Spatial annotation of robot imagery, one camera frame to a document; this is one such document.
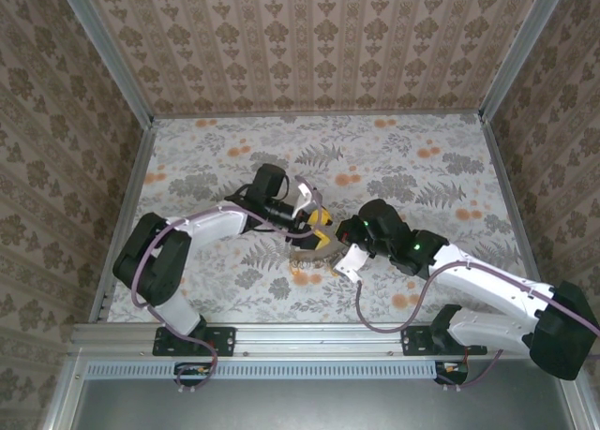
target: patterned table surface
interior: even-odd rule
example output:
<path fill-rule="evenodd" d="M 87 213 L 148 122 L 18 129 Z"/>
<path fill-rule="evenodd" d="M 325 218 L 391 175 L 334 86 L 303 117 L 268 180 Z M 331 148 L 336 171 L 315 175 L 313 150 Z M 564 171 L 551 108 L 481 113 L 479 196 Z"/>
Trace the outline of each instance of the patterned table surface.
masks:
<path fill-rule="evenodd" d="M 521 256 L 479 120 L 474 114 L 302 116 L 159 120 L 136 221 L 145 213 L 185 216 L 249 183 L 262 163 L 302 174 L 336 222 L 368 200 L 397 207 L 413 229 L 448 237 L 476 257 L 524 275 Z M 292 184 L 290 202 L 295 200 Z M 405 320 L 423 281 L 371 260 L 361 305 L 376 322 Z M 275 234 L 249 233 L 190 254 L 184 294 L 213 322 L 355 322 L 355 286 L 327 269 L 293 272 Z M 433 286 L 419 318 L 444 304 L 484 306 Z M 121 283 L 109 321 L 153 321 Z"/>

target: floral tablecloth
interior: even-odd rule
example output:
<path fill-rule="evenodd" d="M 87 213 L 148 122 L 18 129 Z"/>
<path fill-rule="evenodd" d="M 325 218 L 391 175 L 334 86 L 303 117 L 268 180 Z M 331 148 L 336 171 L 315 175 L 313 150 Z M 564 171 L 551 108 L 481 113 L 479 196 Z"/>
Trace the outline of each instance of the floral tablecloth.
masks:
<path fill-rule="evenodd" d="M 474 114 L 352 115 L 159 120 L 136 220 L 155 212 L 185 216 L 249 183 L 262 163 L 317 186 L 336 222 L 371 199 L 397 207 L 413 229 L 437 232 L 476 257 L 524 275 L 515 235 Z M 290 202 L 294 200 L 292 185 Z M 361 305 L 376 322 L 405 320 L 420 278 L 386 259 L 361 271 Z M 354 322 L 355 286 L 326 262 L 290 265 L 276 234 L 249 233 L 190 254 L 182 286 L 214 322 Z M 457 290 L 433 286 L 419 316 L 444 304 L 481 309 Z M 152 321 L 117 284 L 110 321 Z"/>

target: damask wallpaper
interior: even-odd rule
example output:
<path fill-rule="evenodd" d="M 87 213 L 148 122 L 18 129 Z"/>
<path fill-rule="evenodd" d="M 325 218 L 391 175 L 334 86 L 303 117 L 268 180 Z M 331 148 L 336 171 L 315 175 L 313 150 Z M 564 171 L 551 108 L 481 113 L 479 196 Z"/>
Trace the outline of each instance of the damask wallpaper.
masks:
<path fill-rule="evenodd" d="M 492 127 L 542 277 L 600 317 L 600 0 L 561 0 Z"/>
<path fill-rule="evenodd" d="M 382 198 L 412 228 L 445 235 L 480 259 L 525 274 L 474 114 L 176 119 L 155 126 L 136 219 L 206 209 L 249 183 L 262 163 L 273 163 L 312 181 L 336 223 Z M 275 234 L 222 241 L 190 253 L 183 292 L 212 322 L 357 321 L 355 285 L 328 269 L 330 259 L 298 262 L 296 255 Z M 370 261 L 362 272 L 366 315 L 405 320 L 423 282 L 385 259 Z M 419 318 L 431 320 L 447 303 L 482 307 L 455 289 L 433 286 Z M 134 308 L 119 282 L 109 320 L 152 317 Z"/>
<path fill-rule="evenodd" d="M 141 130 L 66 0 L 0 0 L 0 428 L 38 428 Z"/>
<path fill-rule="evenodd" d="M 156 115 L 477 109 L 533 0 L 93 0 Z"/>

